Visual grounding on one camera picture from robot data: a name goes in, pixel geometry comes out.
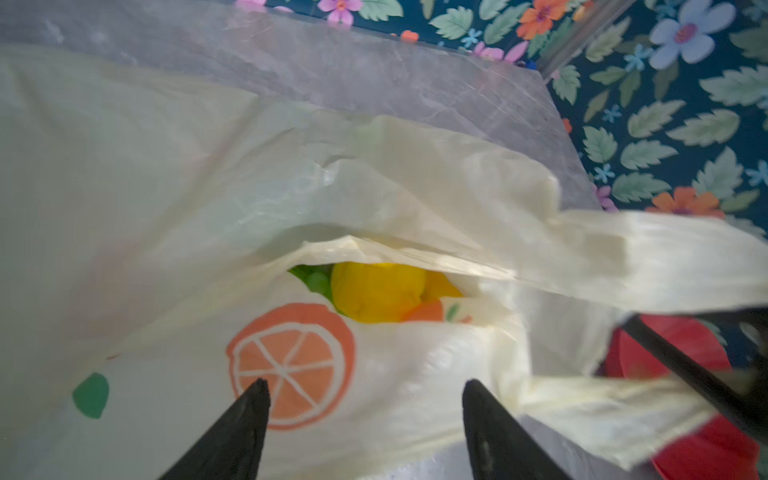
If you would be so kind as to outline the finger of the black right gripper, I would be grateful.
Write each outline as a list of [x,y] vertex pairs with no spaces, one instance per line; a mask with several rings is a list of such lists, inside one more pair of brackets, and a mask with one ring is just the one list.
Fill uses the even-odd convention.
[[753,440],[767,442],[767,310],[746,308],[709,311],[699,318],[714,322],[745,324],[759,335],[759,351],[746,370],[715,374],[697,364],[685,353],[644,324],[634,313],[620,329],[637,341],[672,374],[702,396],[718,413]]

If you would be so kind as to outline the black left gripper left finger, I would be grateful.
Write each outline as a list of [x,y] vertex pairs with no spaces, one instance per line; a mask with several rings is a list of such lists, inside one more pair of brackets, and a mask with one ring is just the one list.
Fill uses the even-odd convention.
[[268,382],[259,378],[161,479],[255,480],[270,407]]

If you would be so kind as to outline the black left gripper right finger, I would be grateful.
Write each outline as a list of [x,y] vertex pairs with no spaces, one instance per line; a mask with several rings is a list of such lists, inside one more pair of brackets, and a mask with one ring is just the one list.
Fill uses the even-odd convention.
[[477,379],[462,393],[463,424],[475,480],[569,480]]

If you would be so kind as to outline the cream plastic bag with fruit print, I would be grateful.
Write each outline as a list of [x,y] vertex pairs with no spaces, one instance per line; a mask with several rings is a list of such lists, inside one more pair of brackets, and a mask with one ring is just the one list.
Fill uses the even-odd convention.
[[[463,297],[361,323],[289,272],[343,262],[442,272]],[[766,304],[763,240],[564,211],[544,165],[472,136],[1,50],[5,479],[161,479],[259,378],[256,479],[467,448],[472,379],[606,460],[614,330]]]

